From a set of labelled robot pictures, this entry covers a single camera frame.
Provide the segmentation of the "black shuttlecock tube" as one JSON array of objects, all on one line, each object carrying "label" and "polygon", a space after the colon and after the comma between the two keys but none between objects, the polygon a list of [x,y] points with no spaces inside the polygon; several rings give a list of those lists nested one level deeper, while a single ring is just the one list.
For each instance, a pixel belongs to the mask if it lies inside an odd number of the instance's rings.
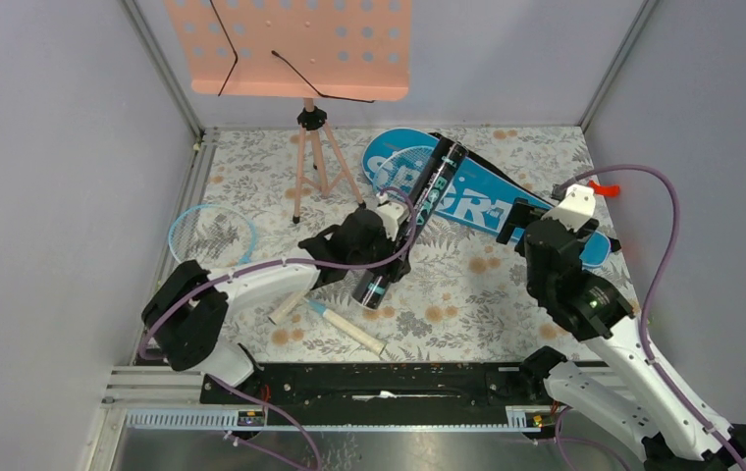
[{"label": "black shuttlecock tube", "polygon": [[393,186],[379,190],[380,203],[391,200],[407,207],[411,235],[397,251],[397,258],[386,265],[369,269],[361,276],[352,298],[363,308],[377,309],[384,301],[388,289],[410,273],[410,250],[442,202],[466,156],[467,150],[460,143],[442,137],[410,193]]}]

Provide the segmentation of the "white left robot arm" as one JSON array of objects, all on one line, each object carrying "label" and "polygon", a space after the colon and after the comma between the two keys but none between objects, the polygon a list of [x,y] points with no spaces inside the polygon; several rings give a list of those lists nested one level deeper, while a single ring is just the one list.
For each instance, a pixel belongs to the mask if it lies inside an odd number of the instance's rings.
[{"label": "white left robot arm", "polygon": [[243,346],[220,337],[230,310],[283,294],[307,294],[342,281],[350,271],[393,264],[412,245],[415,227],[411,205],[386,202],[373,210],[355,210],[285,257],[215,270],[187,260],[143,309],[146,333],[138,353],[149,358],[147,345],[155,341],[174,371],[205,374],[236,402],[251,402],[261,390],[256,364]]}]

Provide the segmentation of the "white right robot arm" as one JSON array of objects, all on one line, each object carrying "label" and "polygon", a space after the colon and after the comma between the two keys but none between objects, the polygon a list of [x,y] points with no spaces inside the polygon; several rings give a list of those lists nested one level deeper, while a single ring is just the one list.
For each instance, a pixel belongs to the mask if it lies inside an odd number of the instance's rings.
[{"label": "white right robot arm", "polygon": [[594,229],[591,211],[550,210],[523,198],[511,206],[499,243],[515,230],[526,260],[526,290],[552,320],[595,352],[627,386],[626,398],[603,386],[552,347],[520,365],[519,388],[529,402],[550,398],[583,414],[627,446],[647,470],[727,470],[746,457],[746,424],[732,424],[671,374],[640,338],[632,305],[606,279],[583,268],[582,238]]}]

